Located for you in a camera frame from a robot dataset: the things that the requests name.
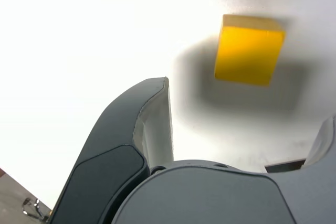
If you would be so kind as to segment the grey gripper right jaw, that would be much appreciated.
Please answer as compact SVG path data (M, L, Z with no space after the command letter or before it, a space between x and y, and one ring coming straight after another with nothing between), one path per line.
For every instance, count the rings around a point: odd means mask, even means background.
M258 174L177 166L141 183L113 223L335 223L335 118L299 170Z

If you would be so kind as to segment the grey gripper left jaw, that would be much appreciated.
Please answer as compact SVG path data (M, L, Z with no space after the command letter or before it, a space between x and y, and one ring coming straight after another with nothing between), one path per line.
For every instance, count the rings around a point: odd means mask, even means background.
M119 95L92 128L50 223L111 223L151 169L173 161L169 80L146 79Z

